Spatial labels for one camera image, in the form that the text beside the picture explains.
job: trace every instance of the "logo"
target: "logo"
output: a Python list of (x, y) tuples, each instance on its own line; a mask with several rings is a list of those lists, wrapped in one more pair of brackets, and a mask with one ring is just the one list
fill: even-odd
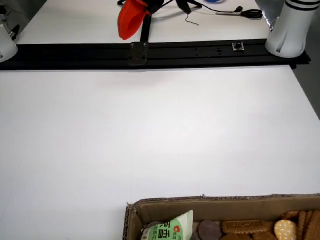
[(180, 233), (181, 229), (180, 229), (179, 226), (175, 226), (175, 227), (173, 228), (173, 231), (175, 231), (176, 233)]

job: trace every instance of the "black stripe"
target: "black stripe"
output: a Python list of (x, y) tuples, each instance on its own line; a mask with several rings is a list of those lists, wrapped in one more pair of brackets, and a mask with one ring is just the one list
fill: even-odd
[(306, 5), (306, 6), (312, 6), (312, 5), (320, 4), (320, 1), (314, 1), (314, 2), (305, 2), (305, 1), (299, 1), (299, 0), (290, 0), (290, 1), (295, 3), (295, 4), (301, 4), (301, 5)]
[(313, 8), (301, 8), (301, 7), (298, 7), (298, 6), (293, 6), (290, 3), (288, 3), (287, 1), (285, 2), (285, 4), (289, 8), (292, 8), (292, 9), (295, 9), (295, 10), (298, 10), (298, 11), (304, 11), (304, 12), (311, 12), (311, 11), (317, 10), (318, 7), (319, 7), (319, 6), (317, 6), (317, 7), (313, 7)]

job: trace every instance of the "wire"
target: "wire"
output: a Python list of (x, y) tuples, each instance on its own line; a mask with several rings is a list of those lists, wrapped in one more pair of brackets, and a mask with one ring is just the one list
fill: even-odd
[[(161, 8), (163, 8), (164, 6), (172, 3), (173, 1), (174, 1), (174, 0), (170, 0), (170, 1), (166, 2), (165, 4), (163, 4), (163, 5), (161, 6)], [(206, 9), (209, 9), (209, 10), (211, 10), (211, 11), (213, 11), (213, 12), (216, 12), (216, 13), (225, 13), (225, 14), (234, 13), (234, 11), (219, 11), (219, 10), (212, 9), (212, 8), (210, 8), (210, 7), (202, 4), (202, 3), (199, 3), (199, 4), (200, 4), (202, 7), (206, 8)]]
[(163, 4), (163, 5), (161, 6), (161, 8), (163, 8), (164, 6), (168, 5), (169, 3), (172, 3), (173, 1), (174, 1), (174, 0), (170, 0), (170, 1), (166, 2), (165, 4)]
[(10, 9), (11, 12), (14, 12), (14, 13), (20, 14), (20, 15), (23, 15), (26, 19), (30, 20), (27, 15), (25, 15), (25, 14), (22, 13), (22, 12), (13, 10), (13, 9), (12, 9), (7, 3), (5, 3), (4, 1), (0, 0), (0, 3), (2, 3), (4, 6), (7, 6), (7, 8)]
[(199, 26), (198, 23), (195, 23), (195, 22), (193, 22), (193, 21), (188, 21), (188, 18), (189, 18), (189, 14), (186, 16), (186, 19), (185, 19), (185, 21), (186, 21), (187, 23), (189, 23), (189, 24), (194, 24), (194, 25)]

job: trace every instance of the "cardboard edge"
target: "cardboard edge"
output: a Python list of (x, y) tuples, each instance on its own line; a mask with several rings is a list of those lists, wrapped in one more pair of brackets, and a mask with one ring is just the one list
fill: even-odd
[(122, 240), (127, 240), (127, 237), (128, 237), (130, 212), (131, 212), (131, 209), (127, 206), (125, 210)]
[(209, 200), (209, 201), (238, 201), (238, 200), (265, 200), (265, 199), (283, 199), (283, 198), (310, 198), (320, 197), (320, 193), (315, 194), (271, 194), (264, 196), (187, 196), (187, 197), (170, 197), (170, 198), (147, 198), (137, 201), (134, 206), (154, 202), (183, 202), (192, 200)]

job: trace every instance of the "cookie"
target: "cookie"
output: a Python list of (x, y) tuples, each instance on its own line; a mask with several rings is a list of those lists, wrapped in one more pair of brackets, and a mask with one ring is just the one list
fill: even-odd
[(229, 233), (228, 235), (221, 238), (221, 240), (239, 240), (238, 235), (235, 233)]
[(205, 220), (199, 224), (198, 233), (201, 240), (220, 240), (221, 228), (213, 221)]
[(314, 211), (306, 229), (304, 240), (320, 239), (320, 211)]
[(301, 211), (299, 213), (297, 240), (303, 240), (306, 216), (307, 216), (306, 211)]
[(285, 214), (282, 214), (280, 219), (282, 220), (290, 220), (293, 218), (297, 218), (299, 216), (300, 211), (288, 211)]
[(277, 240), (277, 238), (270, 232), (260, 232), (253, 234), (253, 240)]
[(307, 228), (308, 228), (308, 225), (309, 225), (309, 223), (310, 223), (310, 220), (311, 220), (313, 214), (314, 214), (314, 211), (308, 211), (308, 212), (306, 213), (305, 222), (304, 222), (303, 237), (306, 236)]
[(272, 224), (262, 220), (224, 221), (222, 230), (225, 234), (256, 234), (268, 232)]
[(252, 238), (247, 234), (239, 234), (237, 237), (239, 240), (252, 240)]
[(298, 227), (293, 221), (280, 220), (274, 225), (274, 233), (278, 240), (297, 240)]

